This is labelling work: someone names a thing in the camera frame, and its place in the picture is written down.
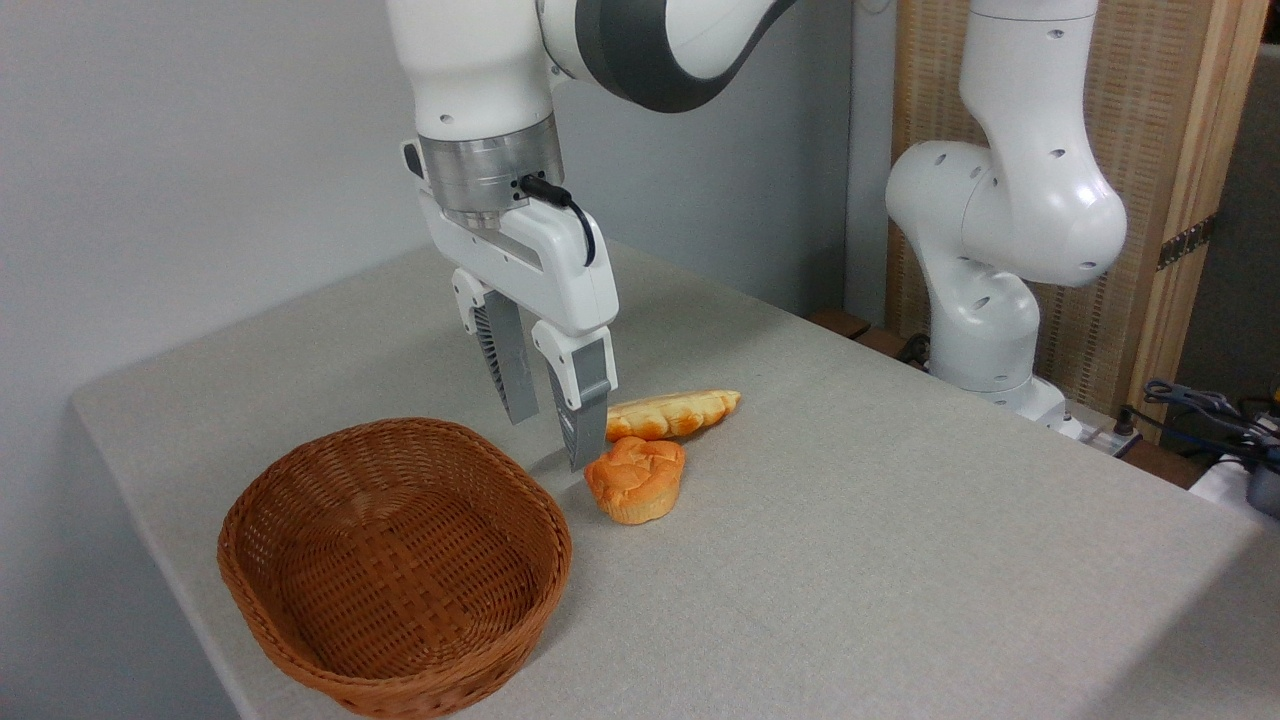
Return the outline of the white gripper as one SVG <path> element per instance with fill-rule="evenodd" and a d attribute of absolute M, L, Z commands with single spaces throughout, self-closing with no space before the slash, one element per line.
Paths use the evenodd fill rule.
<path fill-rule="evenodd" d="M 595 238 L 586 264 L 585 234 L 571 210 L 532 200 L 497 214 L 495 228 L 474 228 L 425 188 L 419 200 L 433 242 L 460 266 L 452 275 L 460 316 L 512 424 L 539 414 L 518 305 L 543 319 L 532 340 L 547 360 L 571 470 L 582 470 L 604 452 L 608 395 L 618 386 L 605 325 L 620 302 L 604 241 Z"/>

